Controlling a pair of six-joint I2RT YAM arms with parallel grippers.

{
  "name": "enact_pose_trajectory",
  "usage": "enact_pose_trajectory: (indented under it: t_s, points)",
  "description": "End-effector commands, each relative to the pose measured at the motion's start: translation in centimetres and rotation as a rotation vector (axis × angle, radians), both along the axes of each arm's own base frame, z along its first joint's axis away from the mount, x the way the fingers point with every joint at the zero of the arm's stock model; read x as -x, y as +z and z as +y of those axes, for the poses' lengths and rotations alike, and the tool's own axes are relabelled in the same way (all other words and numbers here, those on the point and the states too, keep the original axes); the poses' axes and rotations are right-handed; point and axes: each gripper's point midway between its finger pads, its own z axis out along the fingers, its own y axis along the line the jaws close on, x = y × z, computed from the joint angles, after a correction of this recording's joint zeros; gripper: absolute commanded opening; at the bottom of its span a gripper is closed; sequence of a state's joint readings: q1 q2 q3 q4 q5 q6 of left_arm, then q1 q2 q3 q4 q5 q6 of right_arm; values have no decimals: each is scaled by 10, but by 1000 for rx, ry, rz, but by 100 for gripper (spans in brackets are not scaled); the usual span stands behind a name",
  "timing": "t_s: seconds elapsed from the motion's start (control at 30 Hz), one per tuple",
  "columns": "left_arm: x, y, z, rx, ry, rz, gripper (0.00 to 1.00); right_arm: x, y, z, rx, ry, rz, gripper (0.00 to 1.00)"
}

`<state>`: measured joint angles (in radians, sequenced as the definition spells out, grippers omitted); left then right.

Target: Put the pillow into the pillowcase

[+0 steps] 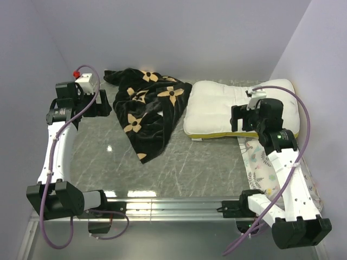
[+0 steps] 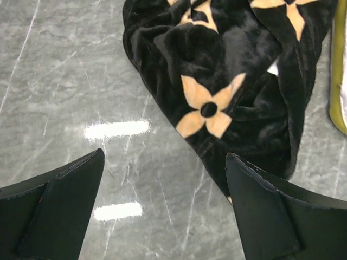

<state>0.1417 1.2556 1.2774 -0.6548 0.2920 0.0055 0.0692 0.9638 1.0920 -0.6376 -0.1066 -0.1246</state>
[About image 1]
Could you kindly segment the white pillow yellow edge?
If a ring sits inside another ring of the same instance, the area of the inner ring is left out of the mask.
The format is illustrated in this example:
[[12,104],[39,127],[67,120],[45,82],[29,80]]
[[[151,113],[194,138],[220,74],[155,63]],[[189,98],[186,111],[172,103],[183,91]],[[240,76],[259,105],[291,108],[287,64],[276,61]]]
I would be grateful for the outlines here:
[[[192,86],[186,114],[183,122],[185,134],[192,139],[210,139],[221,137],[257,138],[257,134],[242,130],[232,132],[231,107],[246,105],[250,98],[246,91],[250,87],[228,86],[214,81],[198,81]],[[300,117],[298,103],[291,94],[278,89],[266,89],[268,98],[280,100],[284,104],[282,118],[283,128],[289,129],[294,136],[299,135]]]

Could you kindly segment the black floral pillowcase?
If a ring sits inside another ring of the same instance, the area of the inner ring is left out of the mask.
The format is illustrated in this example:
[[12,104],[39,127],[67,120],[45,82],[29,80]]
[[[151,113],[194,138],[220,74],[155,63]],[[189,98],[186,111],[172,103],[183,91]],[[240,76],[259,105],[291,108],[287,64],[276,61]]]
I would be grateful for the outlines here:
[[118,87],[112,107],[140,162],[158,157],[187,107],[192,84],[134,68],[105,70],[104,80]]

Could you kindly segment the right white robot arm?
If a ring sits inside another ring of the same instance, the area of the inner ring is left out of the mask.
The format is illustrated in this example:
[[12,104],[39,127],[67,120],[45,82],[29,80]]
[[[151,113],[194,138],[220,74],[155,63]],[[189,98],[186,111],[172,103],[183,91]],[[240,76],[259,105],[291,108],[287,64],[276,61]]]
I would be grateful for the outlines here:
[[299,160],[303,150],[298,148],[294,134],[283,128],[284,105],[277,99],[265,98],[249,105],[232,106],[232,131],[238,121],[242,129],[255,131],[277,176],[280,191],[269,200],[260,190],[242,191],[239,210],[244,216],[255,216],[248,228],[249,235],[264,220],[272,230],[279,249],[318,245],[332,230],[328,218],[323,218],[307,188]]

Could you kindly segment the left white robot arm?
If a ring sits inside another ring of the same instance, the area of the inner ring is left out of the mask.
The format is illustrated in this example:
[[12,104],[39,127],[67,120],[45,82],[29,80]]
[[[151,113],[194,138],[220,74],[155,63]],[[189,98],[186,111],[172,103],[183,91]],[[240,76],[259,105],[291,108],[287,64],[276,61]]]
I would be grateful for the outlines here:
[[105,90],[93,91],[77,82],[55,86],[57,97],[46,115],[48,145],[37,183],[27,187],[26,196],[41,220],[82,215],[90,210],[105,217],[109,204],[103,190],[82,192],[70,180],[74,139],[82,118],[109,116],[112,108]]

